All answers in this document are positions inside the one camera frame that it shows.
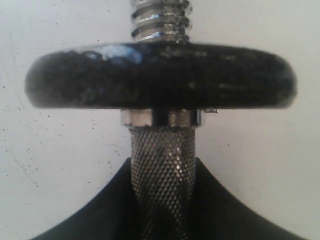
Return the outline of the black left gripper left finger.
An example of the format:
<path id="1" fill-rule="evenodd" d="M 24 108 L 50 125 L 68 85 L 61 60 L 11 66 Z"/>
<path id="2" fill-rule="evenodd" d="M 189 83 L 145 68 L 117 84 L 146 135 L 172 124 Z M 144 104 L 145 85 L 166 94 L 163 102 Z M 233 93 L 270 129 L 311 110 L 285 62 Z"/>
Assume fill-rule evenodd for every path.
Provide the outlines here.
<path id="1" fill-rule="evenodd" d="M 138 203 L 128 158 L 87 205 L 35 240 L 138 240 Z"/>

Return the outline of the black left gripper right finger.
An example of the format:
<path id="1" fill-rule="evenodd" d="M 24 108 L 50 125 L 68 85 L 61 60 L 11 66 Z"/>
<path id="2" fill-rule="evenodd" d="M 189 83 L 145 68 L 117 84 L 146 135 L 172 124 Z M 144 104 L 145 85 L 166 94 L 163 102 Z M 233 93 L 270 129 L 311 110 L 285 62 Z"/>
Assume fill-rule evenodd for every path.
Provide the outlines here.
<path id="1" fill-rule="evenodd" d="M 182 163 L 184 240 L 286 240 L 288 232 L 245 206 L 198 158 Z"/>

